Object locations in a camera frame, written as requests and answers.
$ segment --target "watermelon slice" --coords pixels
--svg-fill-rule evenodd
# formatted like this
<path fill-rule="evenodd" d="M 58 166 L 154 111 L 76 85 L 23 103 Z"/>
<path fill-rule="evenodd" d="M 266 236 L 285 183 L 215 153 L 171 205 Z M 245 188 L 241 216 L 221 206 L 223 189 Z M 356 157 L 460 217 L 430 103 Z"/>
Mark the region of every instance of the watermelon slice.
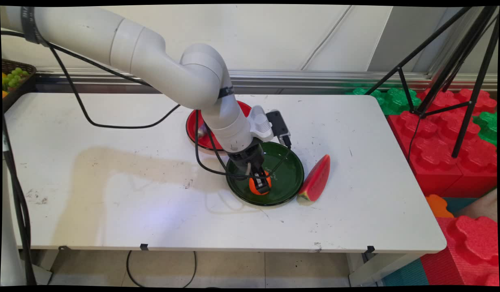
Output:
<path fill-rule="evenodd" d="M 313 169 L 308 174 L 308 177 L 302 184 L 299 196 L 305 198 L 308 201 L 316 201 L 328 182 L 328 177 L 330 176 L 330 156 L 324 155 L 324 157 L 315 164 Z"/>

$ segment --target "fruit basket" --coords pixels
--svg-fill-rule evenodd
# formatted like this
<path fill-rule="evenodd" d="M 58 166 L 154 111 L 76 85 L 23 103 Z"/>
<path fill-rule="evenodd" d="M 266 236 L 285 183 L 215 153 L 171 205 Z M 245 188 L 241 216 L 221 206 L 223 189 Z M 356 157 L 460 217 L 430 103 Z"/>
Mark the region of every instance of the fruit basket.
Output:
<path fill-rule="evenodd" d="M 37 72 L 37 69 L 32 65 L 1 59 L 1 72 L 3 80 L 3 112 L 5 112 L 14 105 L 14 102 L 20 96 L 34 91 L 35 72 Z"/>

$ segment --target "black strap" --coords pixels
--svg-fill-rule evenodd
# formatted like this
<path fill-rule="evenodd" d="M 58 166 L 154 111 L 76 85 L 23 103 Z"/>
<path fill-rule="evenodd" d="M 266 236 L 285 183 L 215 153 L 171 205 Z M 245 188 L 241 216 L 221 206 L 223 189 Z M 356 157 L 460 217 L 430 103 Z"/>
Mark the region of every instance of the black strap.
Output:
<path fill-rule="evenodd" d="M 230 86 L 230 87 L 224 87 L 222 89 L 219 89 L 219 96 L 218 96 L 218 99 L 222 98 L 222 97 L 225 97 L 227 95 L 231 95 L 231 94 L 234 94 L 234 87 L 233 86 Z"/>
<path fill-rule="evenodd" d="M 34 8 L 33 6 L 21 6 L 21 26 L 24 38 L 31 43 L 42 44 L 48 47 L 48 44 L 35 25 Z"/>

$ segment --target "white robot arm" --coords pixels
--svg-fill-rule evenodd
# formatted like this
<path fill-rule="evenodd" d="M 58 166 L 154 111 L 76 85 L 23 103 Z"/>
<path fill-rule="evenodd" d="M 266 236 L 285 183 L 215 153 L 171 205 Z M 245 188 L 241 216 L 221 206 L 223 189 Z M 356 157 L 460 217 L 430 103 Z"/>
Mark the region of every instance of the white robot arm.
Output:
<path fill-rule="evenodd" d="M 1 27 L 23 32 L 20 6 L 1 6 Z M 156 32 L 98 7 L 35 7 L 35 25 L 46 41 L 142 78 L 184 107 L 201 109 L 222 148 L 239 153 L 254 137 L 274 135 L 260 106 L 245 118 L 233 91 L 226 65 L 209 45 L 194 44 L 180 63 L 165 53 Z"/>

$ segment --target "floor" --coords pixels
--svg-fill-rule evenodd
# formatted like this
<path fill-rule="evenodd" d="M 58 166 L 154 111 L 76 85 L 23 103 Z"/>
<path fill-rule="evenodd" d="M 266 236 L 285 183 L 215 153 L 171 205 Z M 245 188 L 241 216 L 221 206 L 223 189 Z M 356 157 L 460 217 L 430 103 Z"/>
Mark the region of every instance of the floor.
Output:
<path fill-rule="evenodd" d="M 127 251 L 62 250 L 50 285 L 136 286 L 126 273 Z M 345 253 L 198 251 L 189 288 L 349 287 Z M 194 271 L 192 251 L 133 251 L 129 270 L 148 287 L 183 287 Z"/>

